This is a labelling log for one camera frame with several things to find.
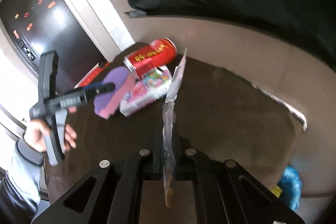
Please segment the person's left hand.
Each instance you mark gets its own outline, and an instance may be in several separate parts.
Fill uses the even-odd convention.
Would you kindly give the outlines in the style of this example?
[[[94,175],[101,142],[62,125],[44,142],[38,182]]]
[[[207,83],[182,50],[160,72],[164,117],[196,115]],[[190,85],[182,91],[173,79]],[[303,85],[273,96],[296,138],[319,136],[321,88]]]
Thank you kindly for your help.
[[[50,132],[51,129],[44,120],[32,119],[27,126],[23,139],[32,149],[44,153],[46,152],[46,145],[43,137],[49,136]],[[76,149],[76,139],[76,131],[69,124],[66,124],[64,132],[64,150],[68,152],[72,148]]]

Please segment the grey sleeve left forearm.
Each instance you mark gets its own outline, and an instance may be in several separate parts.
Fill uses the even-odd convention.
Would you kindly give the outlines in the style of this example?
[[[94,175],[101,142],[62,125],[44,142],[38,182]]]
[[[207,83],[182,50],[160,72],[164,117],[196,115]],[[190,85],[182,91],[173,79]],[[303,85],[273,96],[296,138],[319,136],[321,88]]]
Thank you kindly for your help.
[[[41,201],[43,154],[23,139],[15,143],[11,164],[1,181],[1,223],[31,223]]]

